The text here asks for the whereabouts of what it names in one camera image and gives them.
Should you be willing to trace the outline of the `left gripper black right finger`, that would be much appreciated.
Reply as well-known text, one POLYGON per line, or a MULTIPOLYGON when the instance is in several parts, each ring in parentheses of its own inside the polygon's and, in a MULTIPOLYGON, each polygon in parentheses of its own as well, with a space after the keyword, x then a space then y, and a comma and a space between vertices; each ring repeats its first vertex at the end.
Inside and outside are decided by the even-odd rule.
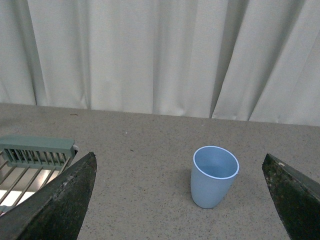
POLYGON ((267 154, 262 171, 270 196, 292 240, 320 238, 320 184, 267 154))

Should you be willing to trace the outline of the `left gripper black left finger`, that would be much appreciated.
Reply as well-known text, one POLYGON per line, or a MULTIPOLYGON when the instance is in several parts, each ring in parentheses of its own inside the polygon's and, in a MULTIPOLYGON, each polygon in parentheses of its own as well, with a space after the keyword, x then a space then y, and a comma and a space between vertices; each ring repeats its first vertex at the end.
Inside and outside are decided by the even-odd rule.
POLYGON ((97 160, 89 152, 0 218, 2 240, 75 240, 95 185, 97 160))

